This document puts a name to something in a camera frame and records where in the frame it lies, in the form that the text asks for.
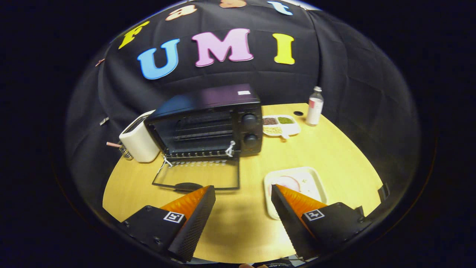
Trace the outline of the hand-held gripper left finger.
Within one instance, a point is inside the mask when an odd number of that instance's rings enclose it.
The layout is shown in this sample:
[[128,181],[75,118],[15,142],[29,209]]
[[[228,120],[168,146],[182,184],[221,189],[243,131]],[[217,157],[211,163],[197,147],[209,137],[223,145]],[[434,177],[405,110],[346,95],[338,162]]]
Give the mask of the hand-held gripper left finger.
[[207,185],[161,207],[146,205],[118,227],[154,253],[191,261],[215,201],[215,188]]

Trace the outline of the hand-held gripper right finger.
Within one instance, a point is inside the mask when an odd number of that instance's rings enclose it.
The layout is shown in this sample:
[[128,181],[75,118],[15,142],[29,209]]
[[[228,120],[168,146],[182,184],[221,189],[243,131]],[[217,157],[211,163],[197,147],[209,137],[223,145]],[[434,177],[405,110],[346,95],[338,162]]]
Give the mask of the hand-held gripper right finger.
[[372,224],[343,202],[326,205],[279,184],[272,185],[271,200],[296,254],[304,259],[340,250]]

